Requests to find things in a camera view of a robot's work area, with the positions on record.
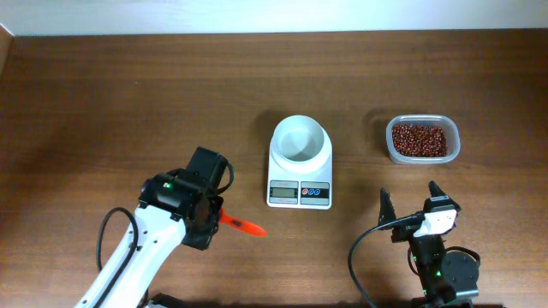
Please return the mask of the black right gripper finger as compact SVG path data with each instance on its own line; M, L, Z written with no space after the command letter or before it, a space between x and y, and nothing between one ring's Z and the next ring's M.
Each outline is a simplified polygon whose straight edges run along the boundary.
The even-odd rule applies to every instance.
M380 210L378 215L378 225L381 230L390 229L389 224L396 220L396 213L390 200L390 194L384 189L380 189Z
M430 200L447 200L448 195L438 186L435 181L428 183L428 188L431 194Z

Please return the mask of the orange measuring scoop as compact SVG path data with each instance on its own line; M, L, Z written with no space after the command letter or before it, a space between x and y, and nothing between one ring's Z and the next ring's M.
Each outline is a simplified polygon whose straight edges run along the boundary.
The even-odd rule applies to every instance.
M219 211L219 222L231 226L232 228L238 229L243 233L250 234L256 237L266 237L267 232L264 228L260 227L251 222L244 221L239 218L228 216L224 209Z

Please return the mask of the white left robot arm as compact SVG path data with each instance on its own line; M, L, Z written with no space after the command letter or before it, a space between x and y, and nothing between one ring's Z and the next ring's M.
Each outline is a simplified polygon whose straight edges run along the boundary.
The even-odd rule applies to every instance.
M154 276L180 245L204 251L219 229L223 198L230 184L220 186L225 171L234 171L221 154L198 147L187 167L147 179L134 211L110 210L102 221L96 254L110 217L121 212L129 226L78 307L137 307Z

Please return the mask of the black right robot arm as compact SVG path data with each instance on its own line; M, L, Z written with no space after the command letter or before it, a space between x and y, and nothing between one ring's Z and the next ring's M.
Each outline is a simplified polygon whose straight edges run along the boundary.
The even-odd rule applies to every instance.
M398 218L389 193L380 191L378 225L391 231L394 243L408 242L408 263L420 278L423 296L413 307L471 307L479 295L480 255L461 246L444 245L443 236L456 227L461 206L434 182L423 209Z

